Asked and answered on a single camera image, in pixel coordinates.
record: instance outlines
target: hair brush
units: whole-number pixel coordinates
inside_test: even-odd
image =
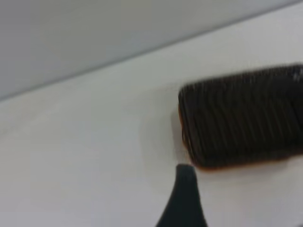
[[[192,163],[218,169],[303,153],[303,65],[185,85],[182,137]]]

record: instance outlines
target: white surface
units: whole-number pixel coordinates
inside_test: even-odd
[[[303,60],[303,4],[0,104],[0,226],[154,226],[187,81]],[[210,227],[303,223],[303,158],[198,173]]]
[[[298,0],[2,0],[0,98]]]

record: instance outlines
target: white wall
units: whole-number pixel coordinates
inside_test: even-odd
[[[2,0],[0,98],[294,1]]]

